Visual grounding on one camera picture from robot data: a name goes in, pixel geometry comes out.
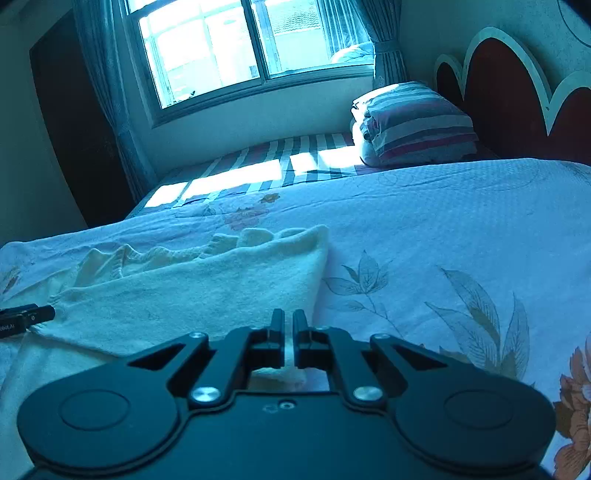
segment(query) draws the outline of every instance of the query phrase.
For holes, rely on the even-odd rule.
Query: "pillow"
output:
[[[364,160],[371,167],[452,162],[476,153],[472,119],[421,82],[369,92],[354,101],[353,114],[373,146],[375,155]]]

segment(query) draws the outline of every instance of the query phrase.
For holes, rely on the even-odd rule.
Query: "white towel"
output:
[[[239,326],[268,325],[275,308],[288,319],[302,308],[311,318],[327,237],[327,228],[317,226],[276,235],[246,229],[179,252],[139,254],[126,245],[109,255],[94,250],[61,281],[52,277],[61,292],[49,298],[56,318],[25,335],[0,392],[0,479],[31,467],[15,421],[23,400],[40,386],[191,331],[215,340]],[[41,296],[52,290],[43,282],[37,288]],[[14,301],[35,298],[34,287],[23,293]],[[303,379],[295,368],[282,372],[288,383]]]

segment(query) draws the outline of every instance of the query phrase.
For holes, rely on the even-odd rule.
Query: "red headboard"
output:
[[[472,117],[480,140],[500,157],[591,165],[591,73],[571,74],[552,95],[527,48],[488,27],[470,44],[463,67],[441,55],[435,80],[439,93]]]

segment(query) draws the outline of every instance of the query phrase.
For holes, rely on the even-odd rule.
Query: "bedsheet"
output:
[[[215,232],[325,223],[330,250],[314,325],[359,340],[390,333],[533,385],[557,413],[543,465],[560,479],[587,478],[590,203],[590,167],[532,159],[298,184],[8,244],[0,250],[0,301],[93,247],[180,249]]]

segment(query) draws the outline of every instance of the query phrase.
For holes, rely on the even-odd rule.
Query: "curtain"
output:
[[[349,0],[374,42],[374,88],[408,79],[398,44],[401,0]]]
[[[129,189],[139,203],[156,185],[157,178],[129,123],[115,38],[113,0],[74,0],[73,11],[90,80],[115,133]]]
[[[339,50],[369,41],[349,0],[316,0],[329,58]]]

